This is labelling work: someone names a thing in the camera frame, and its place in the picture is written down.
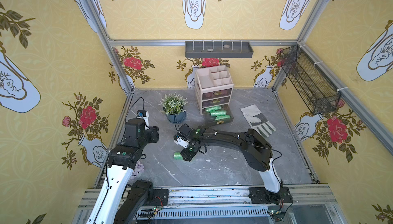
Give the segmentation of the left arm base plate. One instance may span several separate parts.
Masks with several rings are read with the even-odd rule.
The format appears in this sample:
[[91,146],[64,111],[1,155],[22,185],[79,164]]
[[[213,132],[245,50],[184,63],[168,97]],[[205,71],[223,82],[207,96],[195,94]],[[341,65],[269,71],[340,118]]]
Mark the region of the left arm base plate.
[[143,207],[163,207],[168,205],[168,189],[148,190],[147,196],[143,202]]

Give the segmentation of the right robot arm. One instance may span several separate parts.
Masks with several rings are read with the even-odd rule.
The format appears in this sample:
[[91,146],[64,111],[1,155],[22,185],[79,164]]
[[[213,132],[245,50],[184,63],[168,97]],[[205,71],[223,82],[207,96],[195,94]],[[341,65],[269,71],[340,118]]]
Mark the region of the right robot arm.
[[247,164],[258,171],[267,191],[278,193],[282,186],[273,159],[272,146],[254,129],[246,132],[220,131],[206,126],[196,129],[182,125],[174,135],[174,142],[183,147],[180,152],[184,161],[192,161],[197,153],[206,153],[208,146],[239,151]]

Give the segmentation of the beige drawer organizer cabinet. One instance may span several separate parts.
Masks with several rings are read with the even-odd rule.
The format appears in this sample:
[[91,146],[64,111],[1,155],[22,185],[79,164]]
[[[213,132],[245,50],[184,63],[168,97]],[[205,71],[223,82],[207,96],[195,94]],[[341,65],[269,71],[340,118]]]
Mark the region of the beige drawer organizer cabinet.
[[218,65],[218,66],[198,69],[195,73],[195,94],[196,94],[196,101],[198,104],[200,114],[202,115],[202,109],[203,109],[202,102],[213,100],[213,99],[202,100],[203,93],[229,89],[229,88],[232,88],[232,93],[233,93],[234,84],[227,66]]

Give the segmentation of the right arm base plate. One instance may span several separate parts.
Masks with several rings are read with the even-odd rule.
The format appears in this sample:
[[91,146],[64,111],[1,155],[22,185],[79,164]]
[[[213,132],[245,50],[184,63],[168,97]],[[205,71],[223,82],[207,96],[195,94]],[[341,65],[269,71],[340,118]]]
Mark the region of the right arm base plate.
[[273,193],[263,187],[249,188],[249,198],[253,204],[282,205],[293,203],[293,197],[288,187],[281,186],[278,193]]

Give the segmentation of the green roll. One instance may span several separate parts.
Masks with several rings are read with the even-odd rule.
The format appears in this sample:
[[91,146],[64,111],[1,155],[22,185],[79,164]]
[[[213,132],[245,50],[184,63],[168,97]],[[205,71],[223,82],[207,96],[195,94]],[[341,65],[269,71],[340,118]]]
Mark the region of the green roll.
[[215,117],[216,121],[224,120],[224,119],[230,119],[231,115],[219,115]]
[[210,113],[212,111],[217,111],[217,110],[221,110],[221,109],[222,109],[222,106],[219,105],[219,106],[208,107],[205,109],[205,111],[207,113]]
[[226,110],[217,110],[217,111],[212,111],[209,114],[213,117],[216,117],[219,115],[227,115],[227,111]]
[[175,160],[182,160],[183,156],[181,155],[181,152],[175,152],[174,153],[174,159]]

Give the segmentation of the transparent bottom drawer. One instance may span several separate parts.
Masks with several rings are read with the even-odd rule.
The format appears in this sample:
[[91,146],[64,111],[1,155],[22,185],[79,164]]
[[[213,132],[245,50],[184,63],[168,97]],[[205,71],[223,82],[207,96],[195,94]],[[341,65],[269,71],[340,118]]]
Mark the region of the transparent bottom drawer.
[[234,116],[227,104],[203,108],[202,115],[207,126],[227,124],[234,120]]

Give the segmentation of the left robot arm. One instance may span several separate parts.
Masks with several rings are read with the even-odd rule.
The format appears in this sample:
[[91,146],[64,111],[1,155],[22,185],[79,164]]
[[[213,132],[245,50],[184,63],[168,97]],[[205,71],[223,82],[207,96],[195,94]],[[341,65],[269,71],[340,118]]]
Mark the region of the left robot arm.
[[133,118],[126,122],[122,141],[112,149],[105,163],[106,177],[94,205],[88,224],[130,224],[138,209],[152,198],[152,183],[139,181],[136,189],[119,207],[138,160],[148,144],[159,141],[159,128],[150,127],[148,118]]

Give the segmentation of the transparent top drawer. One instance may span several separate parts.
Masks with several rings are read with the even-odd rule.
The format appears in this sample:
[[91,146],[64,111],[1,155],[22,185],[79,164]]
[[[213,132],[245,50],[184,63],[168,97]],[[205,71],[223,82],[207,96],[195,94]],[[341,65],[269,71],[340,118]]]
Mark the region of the transparent top drawer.
[[231,95],[231,93],[232,93],[232,88],[218,90],[218,91],[205,92],[202,94],[202,100],[226,97],[226,96]]

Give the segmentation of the transparent drawer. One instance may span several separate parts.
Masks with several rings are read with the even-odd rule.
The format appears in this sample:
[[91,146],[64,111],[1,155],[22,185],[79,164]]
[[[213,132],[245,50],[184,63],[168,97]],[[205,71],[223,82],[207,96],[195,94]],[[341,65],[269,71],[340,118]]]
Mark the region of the transparent drawer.
[[211,107],[211,106],[224,105],[224,104],[228,104],[229,101],[230,101],[230,97],[224,97],[224,98],[219,98],[219,99],[203,101],[202,107],[206,108],[206,107]]
[[232,93],[232,88],[218,90],[218,91],[205,92],[202,94],[202,100],[226,97],[226,96],[231,95],[231,93]]
[[234,120],[234,116],[227,104],[203,108],[202,115],[207,126],[227,124]]

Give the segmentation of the green roll bottom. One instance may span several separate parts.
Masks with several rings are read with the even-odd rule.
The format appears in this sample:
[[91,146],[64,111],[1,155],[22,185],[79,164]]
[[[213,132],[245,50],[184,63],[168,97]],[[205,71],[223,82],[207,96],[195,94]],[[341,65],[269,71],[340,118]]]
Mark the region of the green roll bottom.
[[174,159],[175,160],[182,160],[183,156],[181,155],[181,152],[175,152],[174,153]]

